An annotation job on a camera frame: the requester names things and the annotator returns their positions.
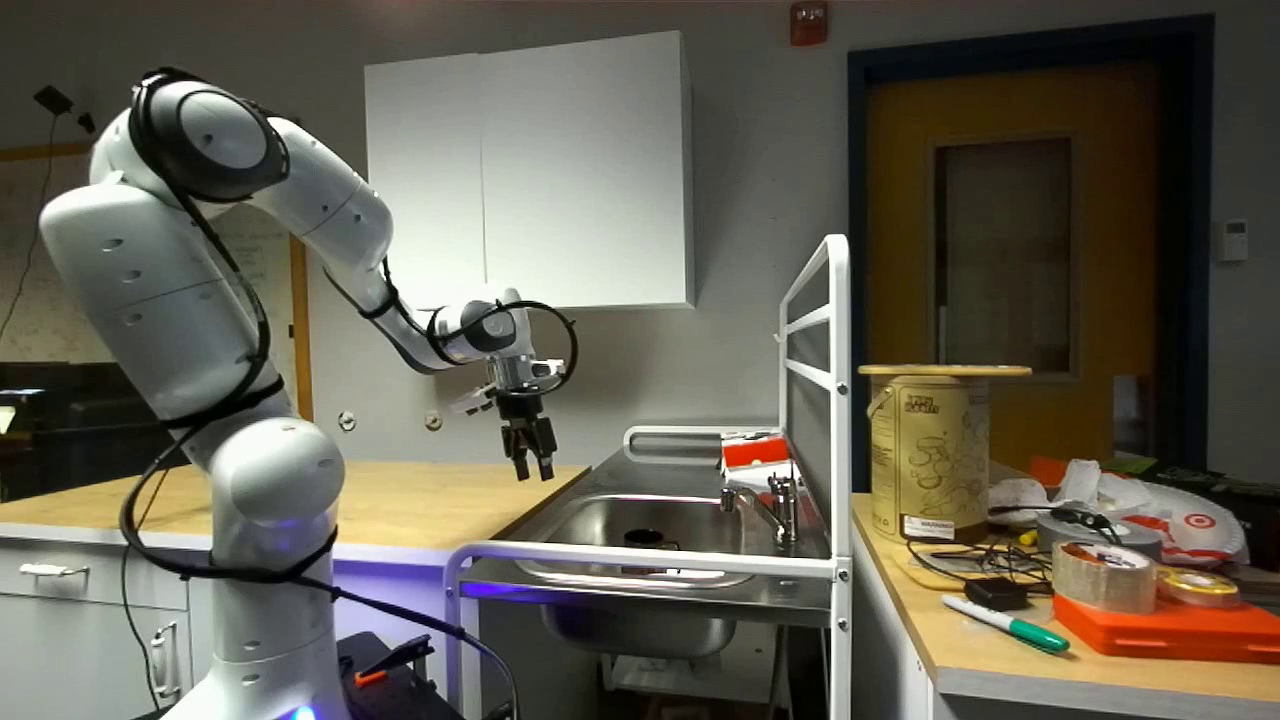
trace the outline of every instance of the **lower cabinet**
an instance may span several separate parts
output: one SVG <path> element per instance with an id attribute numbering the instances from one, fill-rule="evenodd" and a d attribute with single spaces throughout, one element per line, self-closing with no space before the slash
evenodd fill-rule
<path id="1" fill-rule="evenodd" d="M 442 584 L 432 565 L 341 558 L 335 584 L 442 615 Z M 124 546 L 115 544 L 0 534 L 0 715 L 146 715 L 208 670 L 216 632 L 208 580 L 183 584 L 137 555 L 124 565 Z M 335 641 L 354 632 L 372 632 L 395 648 L 426 626 L 335 598 Z M 423 667 L 439 682 L 439 694 L 442 651 L 449 644 L 437 637 Z"/>
<path id="2" fill-rule="evenodd" d="M 3 715 L 132 720 L 191 676 L 183 584 L 141 558 L 118 565 L 118 546 L 0 539 L 0 637 Z"/>

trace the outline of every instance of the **wall cabinet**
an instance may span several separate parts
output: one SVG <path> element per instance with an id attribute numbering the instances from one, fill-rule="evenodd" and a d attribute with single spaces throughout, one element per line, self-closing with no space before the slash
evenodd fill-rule
<path id="1" fill-rule="evenodd" d="M 690 299 L 679 31 L 364 67 L 369 180 L 410 306 Z"/>

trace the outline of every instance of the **cabinet door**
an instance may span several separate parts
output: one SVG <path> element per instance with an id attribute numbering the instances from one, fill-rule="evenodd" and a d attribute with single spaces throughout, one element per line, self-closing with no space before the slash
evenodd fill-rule
<path id="1" fill-rule="evenodd" d="M 554 305 L 683 305 L 679 35 L 500 50 L 484 67 L 486 274 Z"/>
<path id="2" fill-rule="evenodd" d="M 143 641 L 164 637 L 174 658 L 167 687 L 183 687 L 187 615 L 132 606 L 132 618 Z M 3 715 L 143 715 L 154 709 L 118 602 L 0 596 L 0 637 Z"/>
<path id="3" fill-rule="evenodd" d="M 686 305 L 675 31 L 376 62 L 364 81 L 369 177 L 410 305 L 476 282 L 559 306 Z"/>
<path id="4" fill-rule="evenodd" d="M 364 71 L 369 182 L 392 209 L 392 274 L 406 306 L 484 282 L 478 56 Z"/>

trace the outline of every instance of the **wooden door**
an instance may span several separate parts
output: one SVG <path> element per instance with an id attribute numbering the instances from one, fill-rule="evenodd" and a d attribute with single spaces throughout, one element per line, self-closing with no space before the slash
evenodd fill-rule
<path id="1" fill-rule="evenodd" d="M 990 460 L 1150 450 L 1161 67 L 868 92 L 864 360 L 1030 362 Z"/>

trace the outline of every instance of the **wall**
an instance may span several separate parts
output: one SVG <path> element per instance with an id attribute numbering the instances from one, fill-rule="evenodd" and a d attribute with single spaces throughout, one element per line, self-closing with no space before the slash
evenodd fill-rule
<path id="1" fill-rule="evenodd" d="M 1277 480 L 1268 440 L 1280 383 L 1268 274 L 1280 266 L 1280 6 L 1268 0 L 834 0 L 824 48 L 784 42 L 784 0 L 6 0 L 0 23 L 0 148 L 42 144 L 26 100 L 60 85 L 80 103 L 128 100 L 137 71 L 181 62 L 299 114 L 364 162 L 360 71 L 381 58 L 486 50 L 679 26 L 690 67 L 690 209 L 699 305 L 683 311 L 574 311 L 584 368 L 551 394 L 568 460 L 600 460 L 632 421 L 770 414 L 770 306 L 826 229 L 845 229 L 845 56 L 918 41 L 1215 10 L 1213 215 L 1246 218 L 1251 258 L 1213 266 L 1213 462 Z M 476 373 L 415 379 L 351 320 L 312 266 L 317 421 L 351 454 L 492 460 L 495 421 L 459 414 Z M 423 423 L 442 402 L 442 432 Z"/>

